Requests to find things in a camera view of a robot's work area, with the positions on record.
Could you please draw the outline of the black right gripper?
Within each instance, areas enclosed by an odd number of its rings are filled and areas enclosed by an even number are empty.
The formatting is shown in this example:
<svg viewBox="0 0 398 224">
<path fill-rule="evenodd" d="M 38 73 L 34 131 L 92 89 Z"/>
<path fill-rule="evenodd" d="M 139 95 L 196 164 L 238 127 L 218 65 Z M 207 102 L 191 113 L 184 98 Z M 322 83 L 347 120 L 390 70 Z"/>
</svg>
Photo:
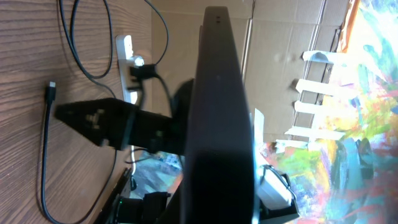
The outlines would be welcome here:
<svg viewBox="0 0 398 224">
<path fill-rule="evenodd" d="M 97 146 L 170 152 L 173 119 L 115 98 L 58 105 L 55 117 Z"/>
</svg>

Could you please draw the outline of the Samsung Galaxy smartphone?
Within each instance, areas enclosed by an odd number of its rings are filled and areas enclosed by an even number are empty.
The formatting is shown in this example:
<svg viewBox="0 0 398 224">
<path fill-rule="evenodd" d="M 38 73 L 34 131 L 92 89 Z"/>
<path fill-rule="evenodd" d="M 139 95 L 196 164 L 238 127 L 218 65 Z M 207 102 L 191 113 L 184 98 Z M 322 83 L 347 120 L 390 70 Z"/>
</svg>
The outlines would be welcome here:
<svg viewBox="0 0 398 224">
<path fill-rule="evenodd" d="M 205 9 L 188 115 L 182 223 L 259 217 L 254 137 L 228 9 Z"/>
</svg>

